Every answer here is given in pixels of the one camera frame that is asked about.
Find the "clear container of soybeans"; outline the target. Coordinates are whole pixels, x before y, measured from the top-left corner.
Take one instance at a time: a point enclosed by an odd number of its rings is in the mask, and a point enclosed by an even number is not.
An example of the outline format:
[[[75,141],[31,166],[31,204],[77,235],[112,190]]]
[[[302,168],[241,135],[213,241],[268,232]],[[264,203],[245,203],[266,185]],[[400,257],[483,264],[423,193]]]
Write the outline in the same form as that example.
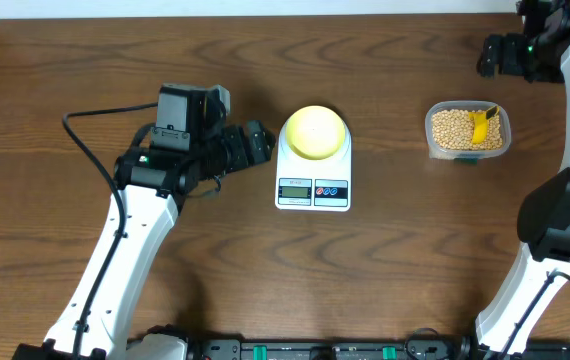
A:
[[[474,125],[470,112],[484,111],[497,104],[488,101],[445,101],[434,105],[425,117],[429,157],[440,160],[477,162],[498,157],[511,145],[511,127],[506,111],[500,110],[489,120],[486,140],[471,142]]]

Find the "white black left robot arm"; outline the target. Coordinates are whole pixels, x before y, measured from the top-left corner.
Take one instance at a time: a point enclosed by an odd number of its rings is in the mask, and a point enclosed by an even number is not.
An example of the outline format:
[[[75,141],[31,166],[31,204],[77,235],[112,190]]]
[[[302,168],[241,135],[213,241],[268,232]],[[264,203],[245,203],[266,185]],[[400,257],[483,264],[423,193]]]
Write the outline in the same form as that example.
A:
[[[117,161],[104,228],[67,307],[40,345],[16,359],[197,359],[198,346],[170,326],[130,340],[134,310],[160,245],[202,180],[270,160],[275,136],[259,121],[202,133],[146,124]]]

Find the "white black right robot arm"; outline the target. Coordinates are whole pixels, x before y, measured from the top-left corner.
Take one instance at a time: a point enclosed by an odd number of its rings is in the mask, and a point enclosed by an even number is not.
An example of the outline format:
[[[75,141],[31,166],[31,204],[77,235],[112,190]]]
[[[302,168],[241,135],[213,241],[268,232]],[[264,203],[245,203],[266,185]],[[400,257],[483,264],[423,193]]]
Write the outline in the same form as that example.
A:
[[[517,219],[516,260],[491,303],[476,317],[465,359],[522,359],[547,306],[570,283],[570,0],[520,1],[522,33],[488,36],[477,64],[483,77],[521,76],[561,84],[566,129],[558,173],[528,194]]]

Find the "yellow plastic scoop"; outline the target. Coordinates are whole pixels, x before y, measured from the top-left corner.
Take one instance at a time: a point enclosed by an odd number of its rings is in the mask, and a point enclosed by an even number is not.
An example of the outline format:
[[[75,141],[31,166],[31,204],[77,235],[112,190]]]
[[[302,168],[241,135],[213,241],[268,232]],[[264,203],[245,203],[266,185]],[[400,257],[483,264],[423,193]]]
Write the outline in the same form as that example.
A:
[[[500,108],[495,105],[484,111],[470,112],[469,119],[474,125],[471,142],[481,144],[486,140],[489,130],[489,120],[499,113]]]

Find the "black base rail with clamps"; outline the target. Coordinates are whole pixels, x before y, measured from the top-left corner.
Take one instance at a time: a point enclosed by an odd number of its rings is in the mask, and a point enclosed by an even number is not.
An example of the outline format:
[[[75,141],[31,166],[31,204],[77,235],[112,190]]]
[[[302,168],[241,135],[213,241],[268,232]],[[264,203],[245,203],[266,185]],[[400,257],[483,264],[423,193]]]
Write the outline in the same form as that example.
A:
[[[452,337],[422,328],[405,339],[291,340],[244,339],[209,334],[196,336],[173,326],[156,326],[127,344],[127,359],[176,360],[570,360],[570,342],[534,341],[512,355],[481,348],[471,337]]]

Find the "white digital kitchen scale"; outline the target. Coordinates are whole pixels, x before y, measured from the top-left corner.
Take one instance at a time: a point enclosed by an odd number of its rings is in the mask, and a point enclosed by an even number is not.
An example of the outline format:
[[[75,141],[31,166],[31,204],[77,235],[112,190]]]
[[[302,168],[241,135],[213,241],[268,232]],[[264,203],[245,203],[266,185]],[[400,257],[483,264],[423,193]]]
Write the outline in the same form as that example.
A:
[[[289,148],[286,122],[277,143],[275,206],[280,210],[348,211],[352,197],[352,139],[346,122],[343,146],[323,160],[306,160]]]

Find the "yellow plastic bowl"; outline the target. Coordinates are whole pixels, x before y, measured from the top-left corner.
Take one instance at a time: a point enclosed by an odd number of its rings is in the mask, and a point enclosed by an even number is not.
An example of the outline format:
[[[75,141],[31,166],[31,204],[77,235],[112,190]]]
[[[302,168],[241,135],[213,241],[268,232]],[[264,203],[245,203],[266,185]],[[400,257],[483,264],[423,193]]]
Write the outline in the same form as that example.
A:
[[[330,108],[306,106],[294,112],[285,125],[289,148],[306,160],[333,156],[346,139],[344,121]]]

